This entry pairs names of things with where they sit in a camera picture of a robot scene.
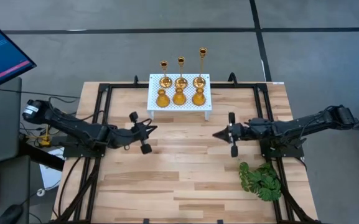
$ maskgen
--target artificial plant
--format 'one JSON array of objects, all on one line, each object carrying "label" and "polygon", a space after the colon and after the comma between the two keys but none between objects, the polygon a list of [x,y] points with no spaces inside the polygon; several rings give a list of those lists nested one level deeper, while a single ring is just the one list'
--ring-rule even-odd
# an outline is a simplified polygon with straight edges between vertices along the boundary
[{"label": "artificial plant", "polygon": [[250,171],[246,162],[241,162],[239,167],[241,187],[267,202],[279,200],[281,196],[280,181],[276,171],[270,163],[260,165],[256,170]]}]

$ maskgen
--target floor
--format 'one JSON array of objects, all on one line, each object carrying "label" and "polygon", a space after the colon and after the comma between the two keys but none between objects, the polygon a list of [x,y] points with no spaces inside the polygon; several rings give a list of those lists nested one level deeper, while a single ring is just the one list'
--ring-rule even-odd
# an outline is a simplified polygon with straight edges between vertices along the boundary
[{"label": "floor", "polygon": [[[251,2],[256,2],[259,23],[254,23]],[[255,25],[299,29],[262,32],[264,54],[261,38],[244,31]],[[178,27],[244,32],[111,34],[111,29]],[[336,27],[359,27],[359,1],[0,0],[0,28],[38,64],[21,76],[26,91],[79,96],[85,81],[130,81],[135,75],[147,80],[160,72],[160,60],[170,63],[169,72],[178,71],[178,56],[186,58],[185,72],[198,71],[197,50],[207,47],[205,71],[212,80],[235,72],[241,81],[285,82],[294,117],[343,104],[359,118],[359,32],[309,29]],[[58,34],[80,29],[95,30]],[[22,104],[30,98],[42,97],[23,95]],[[77,107],[56,105],[69,112]],[[359,223],[359,131],[317,133],[304,149],[319,219]],[[31,207],[43,222],[55,197],[49,195]]]}]

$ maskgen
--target yellow object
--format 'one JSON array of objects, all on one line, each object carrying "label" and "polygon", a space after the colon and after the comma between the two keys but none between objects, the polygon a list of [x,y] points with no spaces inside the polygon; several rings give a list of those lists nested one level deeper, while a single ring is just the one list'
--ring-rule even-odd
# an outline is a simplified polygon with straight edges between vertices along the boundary
[{"label": "yellow object", "polygon": [[193,79],[193,86],[196,88],[203,88],[205,86],[205,79],[202,77],[202,73],[204,57],[207,54],[207,49],[205,47],[201,47],[198,51],[200,52],[200,75],[197,78]]},{"label": "yellow object", "polygon": [[176,105],[184,105],[186,103],[186,96],[184,95],[184,90],[182,88],[176,88],[174,95],[174,103]]},{"label": "yellow object", "polygon": [[178,64],[179,64],[179,67],[180,67],[180,78],[177,78],[175,80],[175,86],[177,88],[181,88],[183,90],[184,88],[187,87],[187,80],[184,77],[182,77],[182,74],[184,72],[185,58],[184,57],[179,57],[178,58]]},{"label": "yellow object", "polygon": [[166,91],[163,89],[159,89],[158,91],[159,96],[157,97],[157,105],[159,107],[166,107],[169,105],[169,97],[166,95]]},{"label": "yellow object", "polygon": [[169,77],[167,77],[168,62],[166,60],[162,60],[160,62],[160,66],[164,71],[164,77],[160,79],[160,86],[163,88],[169,88],[172,85],[172,80]]},{"label": "yellow object", "polygon": [[203,94],[204,89],[203,88],[197,88],[196,94],[192,97],[192,101],[194,105],[202,106],[205,103],[205,96]]}]

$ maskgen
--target wooden tabletop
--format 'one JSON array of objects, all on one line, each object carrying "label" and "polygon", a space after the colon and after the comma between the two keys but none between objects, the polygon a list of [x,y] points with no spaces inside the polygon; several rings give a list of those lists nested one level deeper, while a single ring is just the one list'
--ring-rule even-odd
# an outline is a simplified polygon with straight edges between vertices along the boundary
[{"label": "wooden tabletop", "polygon": [[[275,120],[292,119],[283,84],[268,84]],[[78,118],[93,113],[99,82],[83,87]],[[262,93],[261,103],[264,107]],[[239,161],[251,167],[264,163],[257,141],[238,142],[239,156],[230,156],[230,146],[212,137],[228,123],[228,113],[236,113],[236,122],[257,117],[251,89],[212,89],[213,109],[210,120],[203,112],[155,112],[150,135],[151,154],[143,155],[140,143],[130,150],[108,149],[101,161],[92,223],[275,223],[272,202],[263,202],[255,194],[242,190],[238,177]],[[148,118],[147,89],[114,89],[109,124],[130,128],[128,115],[137,111],[139,120]],[[65,162],[62,182],[75,158]],[[317,218],[305,168],[297,160],[284,158],[289,191],[312,218]],[[83,159],[74,168],[65,188],[62,212],[78,192]],[[58,209],[60,184],[55,201]],[[85,217],[88,195],[84,197]],[[287,218],[281,198],[283,219]]]}]

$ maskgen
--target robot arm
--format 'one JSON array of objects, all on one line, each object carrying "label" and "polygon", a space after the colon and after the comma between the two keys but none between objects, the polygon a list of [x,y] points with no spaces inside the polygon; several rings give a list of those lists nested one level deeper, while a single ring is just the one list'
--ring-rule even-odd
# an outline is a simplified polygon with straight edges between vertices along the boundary
[{"label": "robot arm", "polygon": [[306,139],[301,137],[325,129],[348,130],[358,123],[346,107],[329,106],[321,112],[292,121],[269,121],[254,118],[245,123],[235,123],[235,114],[229,113],[229,125],[214,137],[232,143],[232,156],[237,156],[236,141],[267,140],[271,149],[300,148]]},{"label": "robot arm", "polygon": [[134,123],[131,129],[118,129],[117,126],[109,124],[90,124],[72,115],[66,114],[57,108],[53,108],[48,101],[29,100],[27,107],[22,113],[24,120],[33,124],[48,124],[74,138],[90,150],[107,146],[113,149],[128,146],[132,142],[141,141],[143,154],[152,151],[151,146],[145,143],[149,134],[157,128],[138,123],[138,114],[132,112],[129,115]]}]

